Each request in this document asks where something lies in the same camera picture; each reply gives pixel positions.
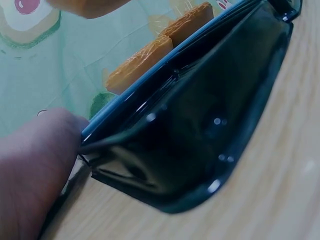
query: green cloth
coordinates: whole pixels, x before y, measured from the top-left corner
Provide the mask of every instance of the green cloth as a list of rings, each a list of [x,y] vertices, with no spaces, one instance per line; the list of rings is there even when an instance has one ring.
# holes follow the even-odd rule
[[[0,137],[42,109],[65,107],[91,118],[113,98],[104,88],[103,69],[112,72],[170,20],[204,2],[131,0],[87,20],[52,9],[45,0],[22,14],[32,10],[28,1],[34,0],[0,0]],[[215,16],[238,1],[221,0],[219,6],[209,0]]]

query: snack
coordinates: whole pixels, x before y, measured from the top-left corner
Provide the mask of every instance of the snack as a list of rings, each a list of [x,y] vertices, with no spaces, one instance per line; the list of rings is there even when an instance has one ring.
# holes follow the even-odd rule
[[[175,20],[159,35],[170,37],[175,48],[213,18],[212,5],[209,2],[204,2]]]
[[[31,48],[60,27],[60,11],[46,0],[0,0],[0,34],[13,48]]]
[[[106,89],[120,95],[172,49],[171,38],[159,36],[112,72],[105,82]]]

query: table surface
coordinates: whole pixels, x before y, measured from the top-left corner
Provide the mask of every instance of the table surface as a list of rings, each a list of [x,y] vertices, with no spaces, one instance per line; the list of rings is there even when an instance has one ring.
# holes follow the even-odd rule
[[[167,215],[89,178],[43,239],[319,240],[320,1],[304,0],[260,123],[228,183]]]

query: finger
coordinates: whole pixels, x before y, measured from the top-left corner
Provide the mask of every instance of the finger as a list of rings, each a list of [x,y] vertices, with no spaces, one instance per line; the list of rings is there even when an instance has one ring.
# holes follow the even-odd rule
[[[87,19],[111,13],[130,0],[47,0],[53,7],[68,11]]]

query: black pouch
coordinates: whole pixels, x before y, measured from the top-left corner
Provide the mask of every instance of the black pouch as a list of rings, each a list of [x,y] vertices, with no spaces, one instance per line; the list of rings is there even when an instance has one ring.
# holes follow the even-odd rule
[[[195,32],[83,131],[92,177],[166,213],[228,180],[264,111],[301,0],[244,0]]]

